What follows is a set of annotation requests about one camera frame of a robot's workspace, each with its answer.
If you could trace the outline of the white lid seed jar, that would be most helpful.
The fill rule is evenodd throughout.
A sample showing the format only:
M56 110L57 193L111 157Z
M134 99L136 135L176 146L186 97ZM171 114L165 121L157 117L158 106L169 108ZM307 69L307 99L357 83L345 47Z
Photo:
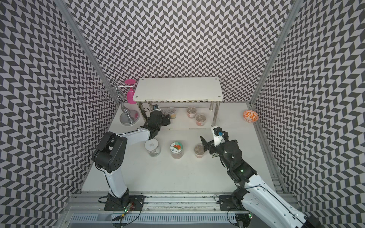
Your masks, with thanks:
M151 156L151 157L157 157L160 152L161 152L161 148L159 145L159 142L157 139L151 139L145 142L145 149L147 151L147 153Z

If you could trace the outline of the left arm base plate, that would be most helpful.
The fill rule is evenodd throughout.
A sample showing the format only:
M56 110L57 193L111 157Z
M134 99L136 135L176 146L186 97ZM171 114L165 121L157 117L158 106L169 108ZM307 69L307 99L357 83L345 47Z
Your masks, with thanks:
M131 209L133 211L141 211L144 206L144 195L131 195L116 198L108 194L104 211L124 211L129 203L132 203Z

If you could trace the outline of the red jar with printed lid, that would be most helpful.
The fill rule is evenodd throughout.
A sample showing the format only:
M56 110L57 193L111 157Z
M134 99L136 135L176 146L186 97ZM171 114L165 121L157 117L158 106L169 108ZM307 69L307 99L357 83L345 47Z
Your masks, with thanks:
M181 142L173 142L170 145L171 156L174 159L180 159L183 156L183 145Z

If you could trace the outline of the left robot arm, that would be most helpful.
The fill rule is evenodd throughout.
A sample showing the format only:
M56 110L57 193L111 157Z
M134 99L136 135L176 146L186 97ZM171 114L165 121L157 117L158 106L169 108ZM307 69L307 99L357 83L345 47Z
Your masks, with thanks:
M109 195L121 199L128 192L124 183L121 165L125 153L133 145L155 138L163 126L171 123L170 116L160 110L154 110L143 126L128 133L107 132L92 155L95 167L104 174Z

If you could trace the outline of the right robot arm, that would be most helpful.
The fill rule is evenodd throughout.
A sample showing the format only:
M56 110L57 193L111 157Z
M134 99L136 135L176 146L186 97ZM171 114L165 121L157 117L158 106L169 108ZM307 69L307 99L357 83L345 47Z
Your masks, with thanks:
M258 216L271 228L321 228L315 216L306 216L290 205L258 175L243 158L237 140L229 140L228 133L218 126L211 128L213 140L201 138L204 151L219 157L237 189L232 202L237 209L245 209Z

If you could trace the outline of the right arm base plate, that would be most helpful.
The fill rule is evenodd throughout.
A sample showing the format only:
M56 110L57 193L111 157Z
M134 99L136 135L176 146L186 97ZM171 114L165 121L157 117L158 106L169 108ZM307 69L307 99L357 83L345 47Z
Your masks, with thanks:
M241 201L231 195L220 195L219 205L221 211L242 211L244 209Z

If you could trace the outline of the clear cup orange contents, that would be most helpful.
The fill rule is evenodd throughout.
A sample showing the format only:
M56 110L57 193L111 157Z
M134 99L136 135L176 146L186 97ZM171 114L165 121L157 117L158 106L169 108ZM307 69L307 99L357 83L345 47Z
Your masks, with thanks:
M197 158L202 158L205 155L204 147L202 144L198 144L194 148L194 154Z

